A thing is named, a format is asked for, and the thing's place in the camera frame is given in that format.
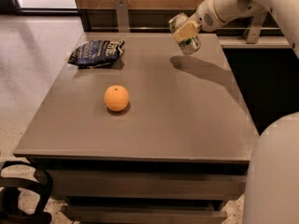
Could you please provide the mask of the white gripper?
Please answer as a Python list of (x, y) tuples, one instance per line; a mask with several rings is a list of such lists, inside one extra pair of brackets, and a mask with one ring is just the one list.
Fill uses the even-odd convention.
[(180, 43), (197, 36), (199, 31), (213, 32), (228, 23), (229, 3), (205, 0), (185, 23), (174, 22), (173, 37)]

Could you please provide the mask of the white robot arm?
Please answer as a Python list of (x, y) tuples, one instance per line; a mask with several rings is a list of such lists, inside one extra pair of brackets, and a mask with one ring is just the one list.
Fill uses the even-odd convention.
[(260, 133), (249, 162), (243, 224), (299, 224), (299, 0), (205, 0), (190, 17), (169, 25), (183, 52), (192, 54), (199, 32), (262, 11), (291, 46), (228, 52)]

